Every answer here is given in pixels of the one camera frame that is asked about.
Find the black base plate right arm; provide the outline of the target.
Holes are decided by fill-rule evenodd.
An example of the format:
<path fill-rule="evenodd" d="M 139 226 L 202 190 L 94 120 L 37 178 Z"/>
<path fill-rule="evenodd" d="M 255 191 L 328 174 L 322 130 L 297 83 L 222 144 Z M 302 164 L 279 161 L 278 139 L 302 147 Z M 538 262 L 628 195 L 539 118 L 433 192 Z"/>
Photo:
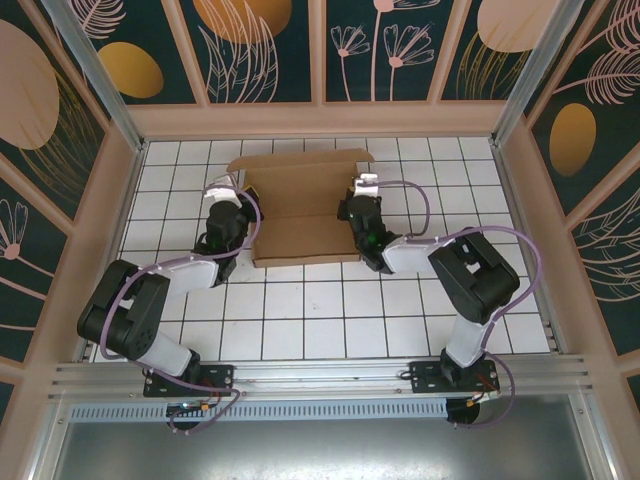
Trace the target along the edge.
<path fill-rule="evenodd" d="M 414 393 L 471 394 L 500 389 L 495 362 L 487 359 L 467 368 L 441 361 L 416 361 L 409 364 L 407 373 Z"/>

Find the grey metal sheet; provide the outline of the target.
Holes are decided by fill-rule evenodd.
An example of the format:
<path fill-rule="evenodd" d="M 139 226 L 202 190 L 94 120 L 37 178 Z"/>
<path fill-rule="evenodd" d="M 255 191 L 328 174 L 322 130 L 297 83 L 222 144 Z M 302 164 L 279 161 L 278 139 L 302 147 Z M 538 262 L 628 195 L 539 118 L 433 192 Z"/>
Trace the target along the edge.
<path fill-rule="evenodd" d="M 522 397 L 484 429 L 443 419 L 160 422 L 59 416 L 34 480 L 619 480 L 565 395 Z"/>

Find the aluminium frame post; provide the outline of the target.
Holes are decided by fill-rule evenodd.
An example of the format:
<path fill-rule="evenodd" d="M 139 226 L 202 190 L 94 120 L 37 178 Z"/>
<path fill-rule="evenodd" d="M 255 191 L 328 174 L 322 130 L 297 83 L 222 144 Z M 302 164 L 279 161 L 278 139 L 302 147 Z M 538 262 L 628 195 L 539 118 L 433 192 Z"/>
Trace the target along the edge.
<path fill-rule="evenodd" d="M 89 82 L 135 153 L 143 147 L 143 137 L 138 131 L 127 107 L 109 78 L 98 54 L 83 32 L 67 0 L 41 0 L 49 17 L 59 29 L 74 57 L 84 69 Z"/>
<path fill-rule="evenodd" d="M 554 8 L 491 133 L 489 144 L 493 150 L 499 149 L 511 135 L 536 88 L 559 56 L 571 29 L 580 24 L 579 16 L 586 1 L 588 0 L 559 0 Z"/>

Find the brown cardboard box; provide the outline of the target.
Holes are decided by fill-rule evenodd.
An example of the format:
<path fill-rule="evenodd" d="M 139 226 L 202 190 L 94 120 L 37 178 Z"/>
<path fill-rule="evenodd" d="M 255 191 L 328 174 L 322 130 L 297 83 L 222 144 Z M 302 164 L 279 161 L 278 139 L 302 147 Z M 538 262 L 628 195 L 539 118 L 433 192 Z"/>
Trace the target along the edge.
<path fill-rule="evenodd" d="M 340 202 L 354 185 L 360 163 L 373 156 L 362 148 L 241 156 L 229 172 L 244 173 L 243 185 L 258 196 L 264 219 L 252 242 L 257 268 L 355 262 L 360 254 Z"/>

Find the black base plate left arm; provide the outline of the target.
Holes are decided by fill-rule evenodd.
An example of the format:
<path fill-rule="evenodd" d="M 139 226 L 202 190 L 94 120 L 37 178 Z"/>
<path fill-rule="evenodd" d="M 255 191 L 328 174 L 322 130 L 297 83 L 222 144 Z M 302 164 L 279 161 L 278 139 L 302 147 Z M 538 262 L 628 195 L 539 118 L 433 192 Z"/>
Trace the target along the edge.
<path fill-rule="evenodd" d="M 230 396 L 233 386 L 234 367 L 232 365 L 200 365 L 188 367 L 180 381 L 206 387 L 206 390 L 187 388 L 170 381 L 157 373 L 145 373 L 143 396 L 145 398 L 196 398 L 209 396 L 209 388 L 223 389 L 222 397 Z"/>

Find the aluminium mounting rail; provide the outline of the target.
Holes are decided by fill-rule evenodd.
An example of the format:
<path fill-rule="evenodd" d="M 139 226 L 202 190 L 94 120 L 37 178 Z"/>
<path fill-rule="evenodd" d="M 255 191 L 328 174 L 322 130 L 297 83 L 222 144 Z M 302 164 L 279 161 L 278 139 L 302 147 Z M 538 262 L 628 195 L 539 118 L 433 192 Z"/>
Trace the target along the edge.
<path fill-rule="evenodd" d="M 500 355 L 518 395 L 573 394 L 594 382 L 577 355 Z M 400 379 L 407 359 L 238 361 L 234 387 L 246 400 L 315 400 L 408 397 Z M 51 400 L 141 401 L 142 370 L 129 363 L 69 363 L 56 367 L 46 392 Z"/>

